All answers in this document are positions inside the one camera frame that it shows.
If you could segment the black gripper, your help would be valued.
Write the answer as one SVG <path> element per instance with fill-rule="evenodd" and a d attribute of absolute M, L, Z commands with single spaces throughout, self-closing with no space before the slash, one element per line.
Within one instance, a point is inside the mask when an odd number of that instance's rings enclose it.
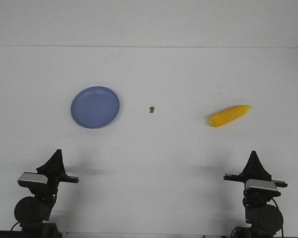
<path fill-rule="evenodd" d="M 288 187 L 288 184 L 284 181 L 272 180 L 272 176 L 264 169 L 256 151 L 251 152 L 240 176 L 225 174 L 223 178 L 224 180 L 242 182 L 244 184 L 244 206 L 267 204 L 273 198 L 281 196 L 278 188 Z"/>
<path fill-rule="evenodd" d="M 65 171 L 62 150 L 57 149 L 52 157 L 36 169 L 38 174 L 48 178 L 47 185 L 31 183 L 29 190 L 35 198 L 44 201 L 56 200 L 58 186 L 61 182 L 78 183 L 79 177 L 68 176 Z"/>

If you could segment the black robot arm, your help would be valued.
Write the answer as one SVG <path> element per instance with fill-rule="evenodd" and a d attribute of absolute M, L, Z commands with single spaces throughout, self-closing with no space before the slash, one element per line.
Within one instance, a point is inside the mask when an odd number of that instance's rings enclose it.
<path fill-rule="evenodd" d="M 278 231 L 283 231 L 284 218 L 274 198 L 281 196 L 278 188 L 288 184 L 272 179 L 256 151 L 251 152 L 240 174 L 225 174 L 223 179 L 244 184 L 242 203 L 245 222 L 250 225 L 233 228 L 231 238 L 272 238 Z"/>
<path fill-rule="evenodd" d="M 21 227 L 23 238 L 63 236 L 57 224 L 48 222 L 58 198 L 58 186 L 61 182 L 79 182 L 78 177 L 66 174 L 61 149 L 57 149 L 35 173 L 23 172 L 17 179 L 20 187 L 27 188 L 32 193 L 32 196 L 19 200 L 14 209 L 14 217 Z"/>

